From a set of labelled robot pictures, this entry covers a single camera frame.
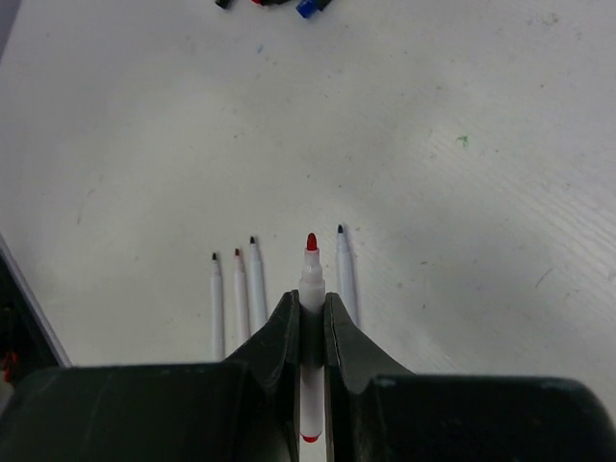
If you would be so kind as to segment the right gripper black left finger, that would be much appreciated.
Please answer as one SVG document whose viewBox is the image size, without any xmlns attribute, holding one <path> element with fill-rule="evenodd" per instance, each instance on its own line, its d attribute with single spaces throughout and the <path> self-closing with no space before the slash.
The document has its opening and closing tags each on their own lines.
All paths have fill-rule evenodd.
<svg viewBox="0 0 616 462">
<path fill-rule="evenodd" d="M 296 461 L 299 303 L 216 363 L 50 368 L 1 417 L 5 461 Z"/>
</svg>

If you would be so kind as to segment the blue pen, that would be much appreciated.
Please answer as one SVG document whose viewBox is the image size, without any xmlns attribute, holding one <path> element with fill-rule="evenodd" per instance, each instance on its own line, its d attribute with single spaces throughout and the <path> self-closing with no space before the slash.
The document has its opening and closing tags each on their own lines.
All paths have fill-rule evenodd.
<svg viewBox="0 0 616 462">
<path fill-rule="evenodd" d="M 349 246 L 347 232 L 340 223 L 337 227 L 337 281 L 338 293 L 343 301 L 353 323 L 359 326 L 357 295 L 355 290 L 355 271 Z"/>
</svg>

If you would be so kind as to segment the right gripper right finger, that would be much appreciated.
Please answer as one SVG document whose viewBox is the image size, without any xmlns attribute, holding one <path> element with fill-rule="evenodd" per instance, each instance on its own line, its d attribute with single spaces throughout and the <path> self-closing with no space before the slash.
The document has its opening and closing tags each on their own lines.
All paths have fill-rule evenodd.
<svg viewBox="0 0 616 462">
<path fill-rule="evenodd" d="M 612 461 L 615 425 L 582 383 L 415 373 L 324 305 L 329 461 Z"/>
</svg>

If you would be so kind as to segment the black capped pen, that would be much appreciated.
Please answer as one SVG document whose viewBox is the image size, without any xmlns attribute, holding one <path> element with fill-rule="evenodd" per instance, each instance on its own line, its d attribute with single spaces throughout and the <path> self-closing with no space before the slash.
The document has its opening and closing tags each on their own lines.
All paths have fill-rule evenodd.
<svg viewBox="0 0 616 462">
<path fill-rule="evenodd" d="M 218 255 L 213 252 L 211 257 L 210 299 L 212 318 L 212 348 L 215 360 L 220 362 L 224 358 L 224 305 L 223 286 Z"/>
<path fill-rule="evenodd" d="M 256 333 L 268 320 L 261 253 L 254 236 L 249 238 L 248 282 L 251 332 Z"/>
</svg>

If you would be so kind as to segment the blue pen cap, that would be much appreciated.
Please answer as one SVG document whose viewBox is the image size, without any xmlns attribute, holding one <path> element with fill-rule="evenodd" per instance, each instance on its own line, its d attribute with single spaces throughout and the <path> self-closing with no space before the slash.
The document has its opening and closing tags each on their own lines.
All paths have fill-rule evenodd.
<svg viewBox="0 0 616 462">
<path fill-rule="evenodd" d="M 331 3 L 331 0 L 300 0 L 295 10 L 304 19 L 310 19 L 315 13 L 320 13 Z"/>
</svg>

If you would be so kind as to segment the black pen cap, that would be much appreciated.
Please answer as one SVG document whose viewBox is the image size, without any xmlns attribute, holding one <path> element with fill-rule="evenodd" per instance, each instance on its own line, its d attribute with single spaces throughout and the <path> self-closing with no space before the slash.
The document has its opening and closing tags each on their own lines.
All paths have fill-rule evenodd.
<svg viewBox="0 0 616 462">
<path fill-rule="evenodd" d="M 224 10 L 228 10 L 230 8 L 232 0 L 216 0 L 215 3 L 220 8 L 222 8 Z"/>
<path fill-rule="evenodd" d="M 275 8 L 292 2 L 292 0 L 261 0 L 260 2 L 263 7 Z"/>
</svg>

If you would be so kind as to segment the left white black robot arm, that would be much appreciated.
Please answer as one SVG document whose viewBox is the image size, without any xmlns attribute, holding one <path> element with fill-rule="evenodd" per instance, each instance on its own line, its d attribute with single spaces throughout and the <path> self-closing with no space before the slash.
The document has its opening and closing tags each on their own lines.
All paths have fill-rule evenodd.
<svg viewBox="0 0 616 462">
<path fill-rule="evenodd" d="M 1 243 L 1 380 L 16 386 L 26 375 L 72 365 L 8 245 Z"/>
</svg>

